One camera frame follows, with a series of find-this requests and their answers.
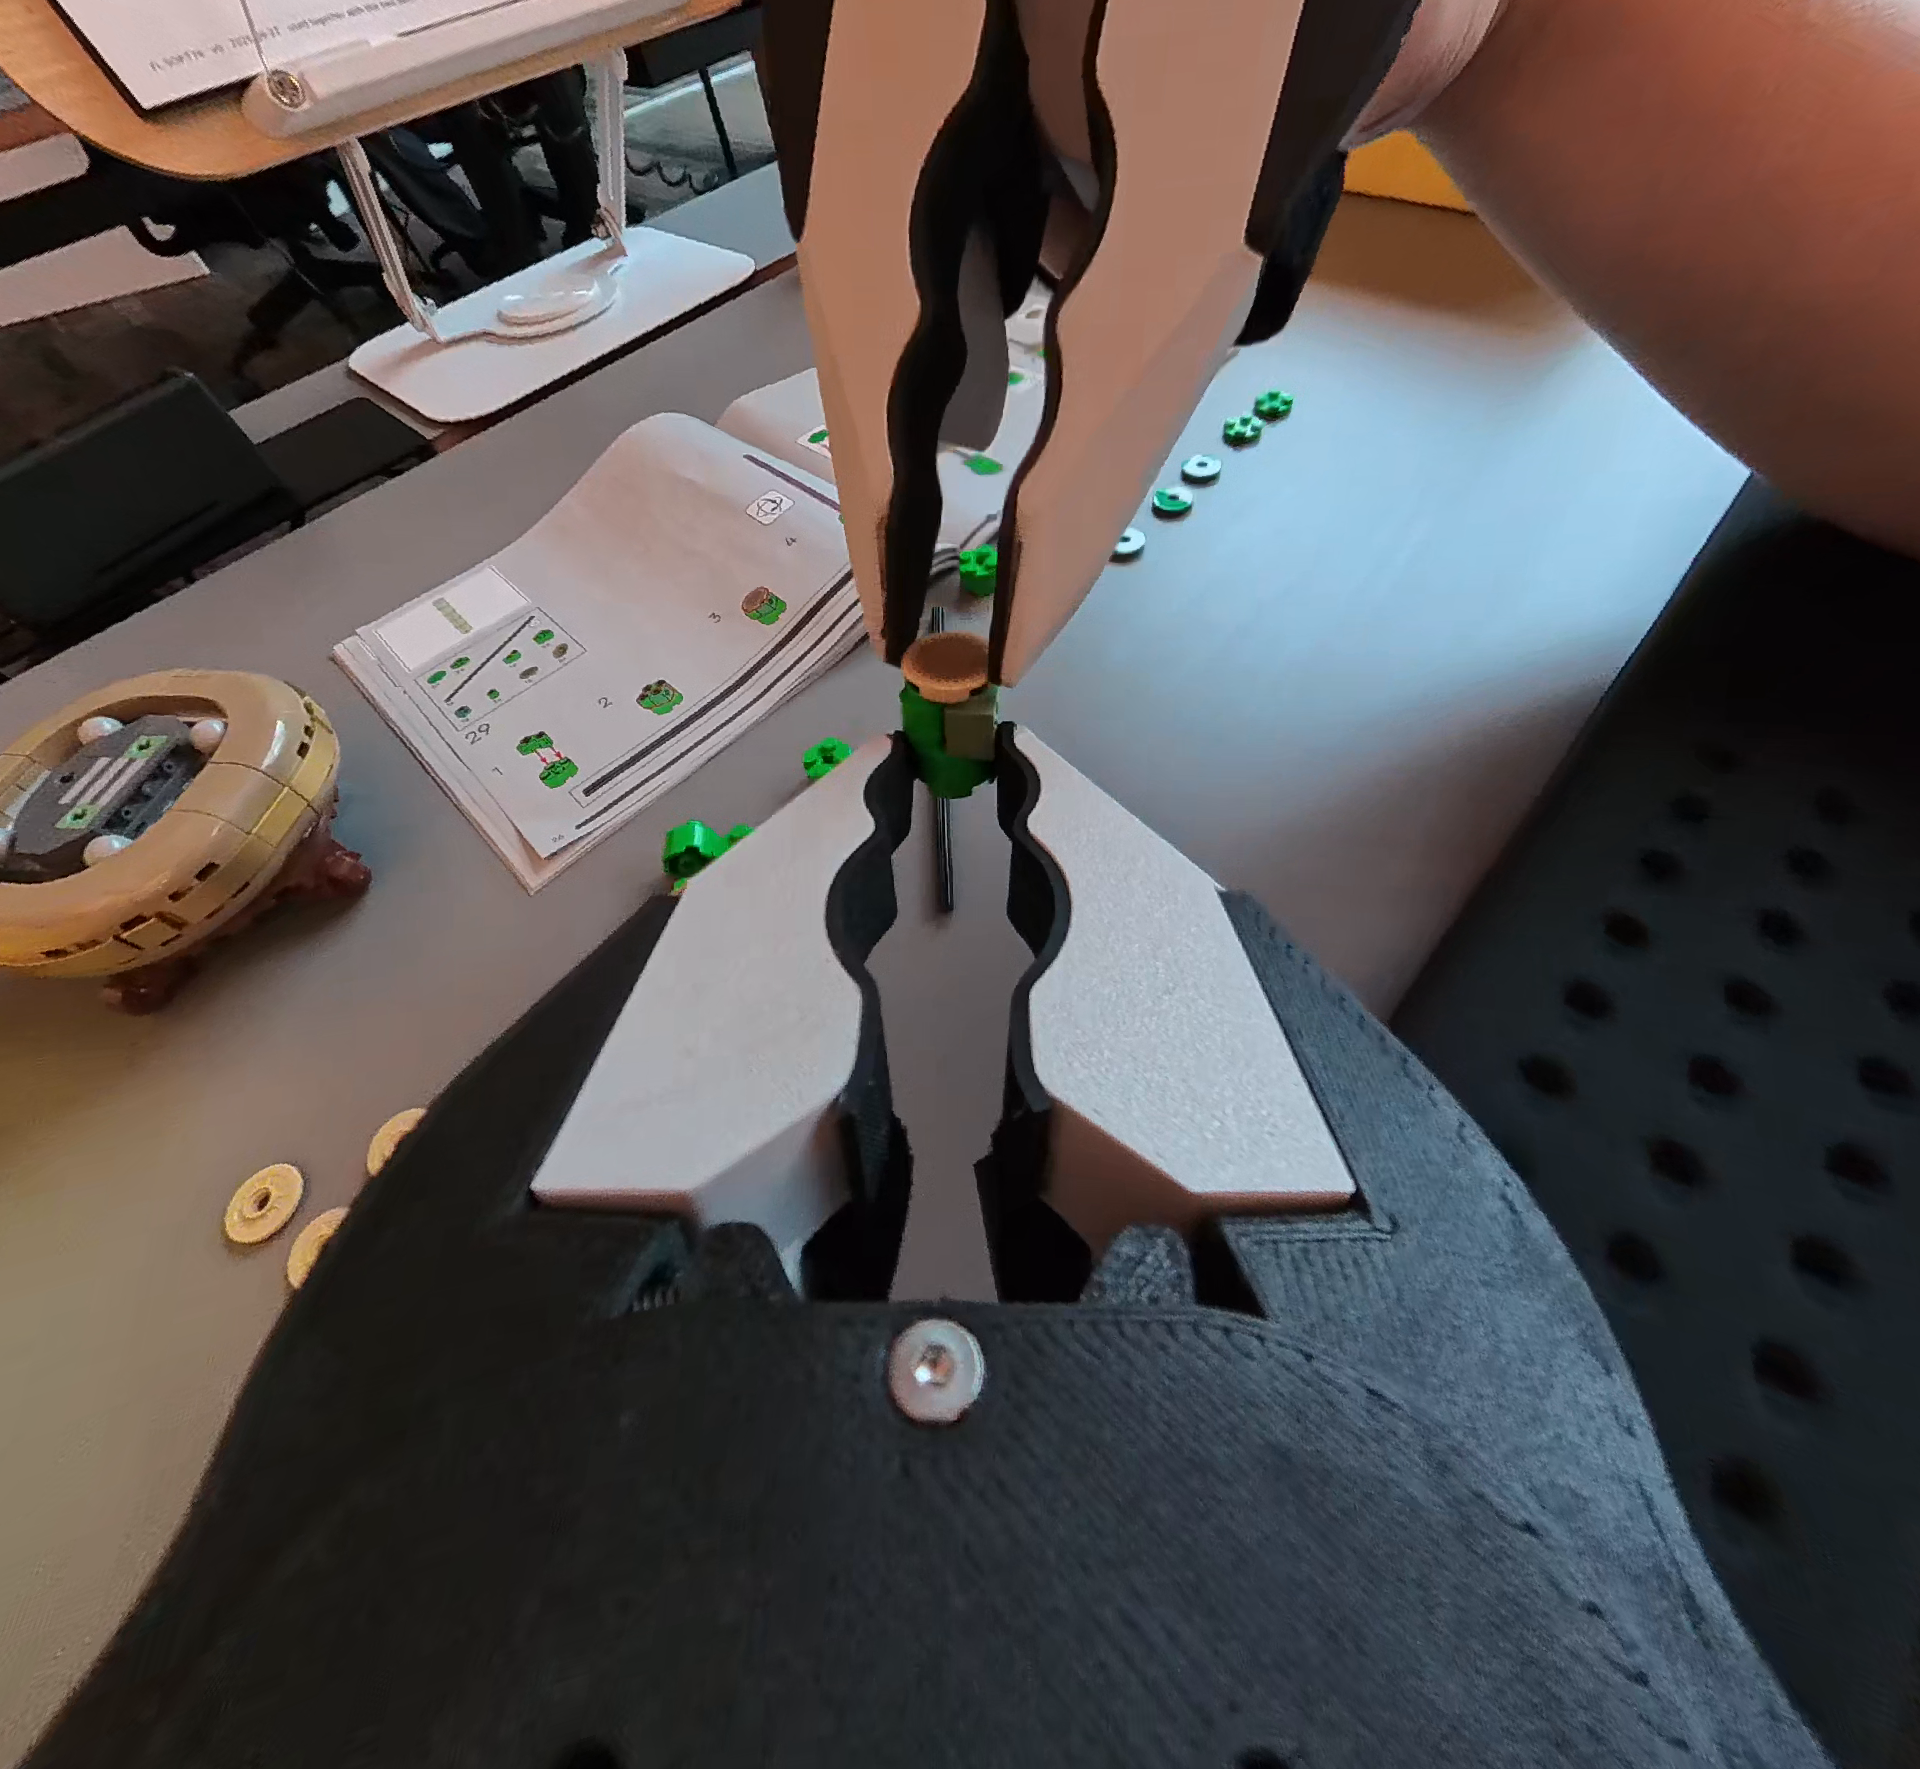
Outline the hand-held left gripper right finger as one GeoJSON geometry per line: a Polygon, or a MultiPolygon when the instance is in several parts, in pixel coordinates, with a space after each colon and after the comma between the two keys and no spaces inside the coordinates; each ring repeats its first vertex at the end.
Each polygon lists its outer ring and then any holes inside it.
{"type": "Polygon", "coordinates": [[[1024,725],[996,740],[1016,991],[980,1159],[996,1293],[1082,1293],[1128,1230],[1345,1214],[1355,1181],[1248,938],[1262,909],[1024,725]]]}

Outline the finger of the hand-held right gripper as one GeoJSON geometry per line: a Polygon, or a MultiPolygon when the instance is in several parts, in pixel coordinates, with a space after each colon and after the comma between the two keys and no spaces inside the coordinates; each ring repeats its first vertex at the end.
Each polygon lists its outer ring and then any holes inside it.
{"type": "Polygon", "coordinates": [[[1246,221],[1306,0],[1016,0],[1045,139],[1103,221],[1049,317],[1045,427],[1002,547],[1002,684],[1068,623],[1244,326],[1246,221]]]}
{"type": "Polygon", "coordinates": [[[799,271],[856,591],[920,630],[940,451],[998,433],[998,270],[980,215],[988,0],[834,0],[799,271]]]}

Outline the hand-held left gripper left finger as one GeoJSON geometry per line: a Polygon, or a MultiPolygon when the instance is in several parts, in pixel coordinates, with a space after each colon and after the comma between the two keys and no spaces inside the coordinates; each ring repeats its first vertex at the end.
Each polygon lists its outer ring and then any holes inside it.
{"type": "Polygon", "coordinates": [[[913,783],[906,738],[877,736],[692,880],[535,1177],[542,1205],[754,1226],[806,1294],[888,1294],[911,1162],[867,961],[913,783]]]}

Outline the green and olive brick assembly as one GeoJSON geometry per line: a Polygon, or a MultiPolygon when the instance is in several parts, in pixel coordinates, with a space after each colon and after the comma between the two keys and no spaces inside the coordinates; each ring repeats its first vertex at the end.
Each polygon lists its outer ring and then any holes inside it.
{"type": "Polygon", "coordinates": [[[973,798],[994,776],[998,691],[993,685],[952,701],[929,698],[907,681],[901,690],[901,724],[932,798],[973,798]]]}

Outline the person's right forearm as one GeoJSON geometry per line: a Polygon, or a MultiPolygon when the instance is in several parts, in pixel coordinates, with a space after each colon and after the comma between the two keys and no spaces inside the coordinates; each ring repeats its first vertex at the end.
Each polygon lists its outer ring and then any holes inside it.
{"type": "Polygon", "coordinates": [[[1917,0],[1420,0],[1347,148],[1412,129],[1692,425],[1917,550],[1917,0]]]}

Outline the grey desk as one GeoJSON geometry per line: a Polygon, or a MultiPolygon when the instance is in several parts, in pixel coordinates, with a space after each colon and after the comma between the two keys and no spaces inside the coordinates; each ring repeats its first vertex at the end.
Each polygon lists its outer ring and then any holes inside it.
{"type": "MultiPolygon", "coordinates": [[[[527,532],[620,433],[814,363],[784,271],[5,690],[5,736],[117,676],[269,672],[322,701],[362,899],[282,909],[152,1018],[5,981],[3,1748],[23,1758],[168,1549],[284,1257],[656,887],[662,830],[762,821],[828,734],[896,722],[856,653],[541,894],[330,662],[353,630],[527,532]],[[306,1179],[238,1249],[232,1190],[306,1179]]],[[[1473,218],[1345,201],[1285,336],[1208,389],[1289,421],[1182,521],[1143,523],[1013,696],[1091,781],[1254,894],[1380,1015],[1740,487],[1473,218]]]]}

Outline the cluster of green bricks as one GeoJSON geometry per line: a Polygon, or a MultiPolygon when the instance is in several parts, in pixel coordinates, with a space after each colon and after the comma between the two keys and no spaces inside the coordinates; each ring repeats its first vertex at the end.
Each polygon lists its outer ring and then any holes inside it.
{"type": "MultiPolygon", "coordinates": [[[[852,759],[848,740],[829,736],[803,751],[806,786],[825,778],[852,759]]],[[[710,821],[688,820],[675,823],[661,848],[661,870],[667,880],[667,894],[680,896],[685,887],[725,859],[737,845],[754,834],[754,823],[737,821],[727,827],[710,821]]]]}

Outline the brick building instruction booklet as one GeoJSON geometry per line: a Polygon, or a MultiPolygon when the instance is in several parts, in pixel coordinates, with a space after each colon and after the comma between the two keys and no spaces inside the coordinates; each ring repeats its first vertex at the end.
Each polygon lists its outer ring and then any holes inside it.
{"type": "Polygon", "coordinates": [[[817,376],[636,422],[332,656],[527,894],[867,641],[817,376]]]}

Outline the black perforated plastic panel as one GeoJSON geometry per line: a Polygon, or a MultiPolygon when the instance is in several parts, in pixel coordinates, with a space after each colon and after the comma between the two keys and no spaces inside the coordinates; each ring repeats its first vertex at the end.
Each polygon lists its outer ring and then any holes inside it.
{"type": "Polygon", "coordinates": [[[1917,1736],[1915,580],[1751,482],[1392,1018],[1841,1766],[1917,1736]]]}

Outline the tan round brick-built pot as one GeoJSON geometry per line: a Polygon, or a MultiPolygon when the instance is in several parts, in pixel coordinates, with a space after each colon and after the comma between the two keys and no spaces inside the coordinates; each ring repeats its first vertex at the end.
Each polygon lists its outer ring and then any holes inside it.
{"type": "Polygon", "coordinates": [[[111,684],[3,753],[3,969],[155,1013],[205,950],[287,903],[367,894],[332,832],[341,740],[255,672],[111,684]]]}

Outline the white document stand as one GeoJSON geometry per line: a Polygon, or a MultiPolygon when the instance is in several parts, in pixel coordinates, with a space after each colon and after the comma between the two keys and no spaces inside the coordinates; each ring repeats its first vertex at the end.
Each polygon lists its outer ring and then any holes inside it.
{"type": "Polygon", "coordinates": [[[5,74],[86,140],[176,178],[232,179],[334,152],[385,288],[408,322],[356,351],[349,370],[430,422],[464,425],[609,358],[749,278],[750,261],[739,254],[675,247],[655,228],[627,225],[617,111],[627,50],[706,22],[739,3],[687,0],[679,10],[365,111],[324,115],[295,131],[269,126],[269,119],[293,112],[293,79],[277,74],[141,112],[48,0],[5,0],[5,74]],[[596,90],[596,194],[587,243],[541,261],[527,273],[505,275],[466,299],[444,309],[423,304],[377,205],[365,139],[571,65],[583,65],[596,90]]]}

